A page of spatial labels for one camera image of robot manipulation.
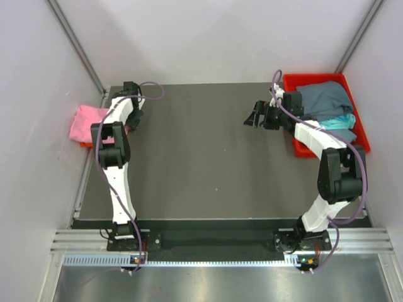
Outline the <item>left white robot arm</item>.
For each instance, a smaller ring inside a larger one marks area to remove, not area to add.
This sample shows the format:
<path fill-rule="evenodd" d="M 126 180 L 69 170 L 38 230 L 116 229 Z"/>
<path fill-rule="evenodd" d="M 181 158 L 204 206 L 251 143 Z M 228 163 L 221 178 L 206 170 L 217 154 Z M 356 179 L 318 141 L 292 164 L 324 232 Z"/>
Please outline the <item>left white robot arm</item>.
<path fill-rule="evenodd" d="M 134 82 L 124 82 L 105 116 L 90 127 L 96 166 L 108 186 L 113 207 L 108 251 L 143 252 L 143 235 L 136 224 L 130 188 L 128 163 L 131 158 L 126 127 L 135 129 L 142 118 L 145 98 Z"/>

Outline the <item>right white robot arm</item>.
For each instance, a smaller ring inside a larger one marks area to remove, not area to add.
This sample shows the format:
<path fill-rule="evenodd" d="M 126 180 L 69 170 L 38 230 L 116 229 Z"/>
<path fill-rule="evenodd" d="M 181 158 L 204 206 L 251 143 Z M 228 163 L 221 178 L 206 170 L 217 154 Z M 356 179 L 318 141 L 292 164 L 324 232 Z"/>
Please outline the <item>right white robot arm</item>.
<path fill-rule="evenodd" d="M 328 248 L 327 229 L 348 220 L 337 214 L 368 189 L 365 151 L 332 134 L 310 115 L 304 113 L 302 95 L 276 89 L 271 101 L 256 101 L 246 126 L 266 130 L 284 130 L 303 143 L 319 159 L 318 195 L 312 206 L 298 218 L 290 232 L 276 232 L 275 245 L 282 252 Z"/>

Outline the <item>pink t-shirt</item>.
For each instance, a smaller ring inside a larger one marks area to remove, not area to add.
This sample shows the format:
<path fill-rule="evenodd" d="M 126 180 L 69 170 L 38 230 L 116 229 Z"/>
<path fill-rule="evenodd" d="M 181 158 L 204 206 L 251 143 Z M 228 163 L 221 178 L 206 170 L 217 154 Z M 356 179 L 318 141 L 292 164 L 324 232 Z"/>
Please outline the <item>pink t-shirt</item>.
<path fill-rule="evenodd" d="M 133 111 L 130 102 L 124 101 L 116 108 L 109 109 L 95 108 L 87 105 L 81 105 L 73 119 L 69 133 L 69 138 L 78 143 L 86 145 L 95 145 L 97 140 L 97 129 L 94 135 L 91 134 L 91 126 L 97 126 L 105 116 L 101 132 L 102 143 L 122 143 L 127 141 L 126 121 L 129 114 Z"/>

